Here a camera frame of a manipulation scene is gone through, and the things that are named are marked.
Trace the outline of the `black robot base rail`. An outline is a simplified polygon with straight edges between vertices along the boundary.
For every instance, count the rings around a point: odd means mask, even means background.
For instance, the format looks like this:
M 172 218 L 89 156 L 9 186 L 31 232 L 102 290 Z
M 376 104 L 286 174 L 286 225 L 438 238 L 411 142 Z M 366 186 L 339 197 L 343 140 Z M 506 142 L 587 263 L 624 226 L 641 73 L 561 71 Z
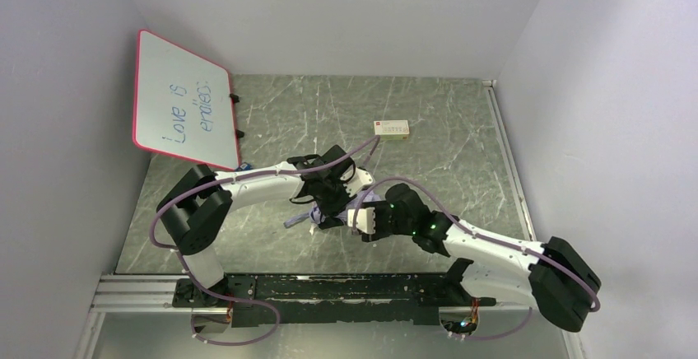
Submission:
M 493 298 L 468 295 L 454 273 L 243 274 L 229 273 L 230 303 L 212 297 L 187 278 L 176 282 L 171 305 L 208 315 L 230 310 L 233 328 L 273 324 L 410 321 L 440 324 L 447 307 L 493 306 Z

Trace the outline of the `light purple folding umbrella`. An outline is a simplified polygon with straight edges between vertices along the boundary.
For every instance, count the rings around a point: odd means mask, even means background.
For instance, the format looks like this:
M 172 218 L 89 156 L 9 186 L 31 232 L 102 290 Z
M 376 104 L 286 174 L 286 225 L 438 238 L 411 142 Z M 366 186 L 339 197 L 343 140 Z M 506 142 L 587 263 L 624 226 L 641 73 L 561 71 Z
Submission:
M 359 195 L 355 199 L 352 199 L 344 209 L 342 209 L 335 216 L 328 216 L 323 214 L 319 206 L 313 203 L 313 207 L 305 213 L 291 217 L 290 219 L 283 222 L 285 228 L 291 228 L 303 221 L 310 221 L 314 226 L 320 230 L 326 230 L 329 228 L 334 228 L 337 226 L 345 226 L 347 224 L 347 209 L 354 208 L 358 204 Z

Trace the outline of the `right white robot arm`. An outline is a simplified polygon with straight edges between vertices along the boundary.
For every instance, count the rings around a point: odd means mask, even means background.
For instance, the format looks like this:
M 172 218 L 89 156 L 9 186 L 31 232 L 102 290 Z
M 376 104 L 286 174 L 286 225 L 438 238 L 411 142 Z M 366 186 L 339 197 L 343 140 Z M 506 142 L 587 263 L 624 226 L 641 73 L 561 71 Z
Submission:
M 476 227 L 421 198 L 425 189 L 407 181 L 392 186 L 382 201 L 362 193 L 347 209 L 347 225 L 363 240 L 406 235 L 422 250 L 464 260 L 456 283 L 474 299 L 526 305 L 568 332 L 579 332 L 600 310 L 601 280 L 575 248 L 553 236 L 523 240 Z

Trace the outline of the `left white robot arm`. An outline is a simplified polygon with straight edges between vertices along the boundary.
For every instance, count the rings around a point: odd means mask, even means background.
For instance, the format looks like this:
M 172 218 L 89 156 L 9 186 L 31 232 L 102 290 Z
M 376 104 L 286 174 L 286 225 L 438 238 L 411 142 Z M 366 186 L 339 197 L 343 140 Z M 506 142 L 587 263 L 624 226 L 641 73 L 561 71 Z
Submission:
M 177 255 L 207 306 L 233 297 L 214 243 L 230 212 L 267 201 L 312 203 L 317 226 L 345 224 L 347 209 L 373 184 L 338 145 L 323 155 L 291 157 L 276 165 L 235 172 L 215 172 L 197 165 L 161 200 L 154 222 L 172 239 Z

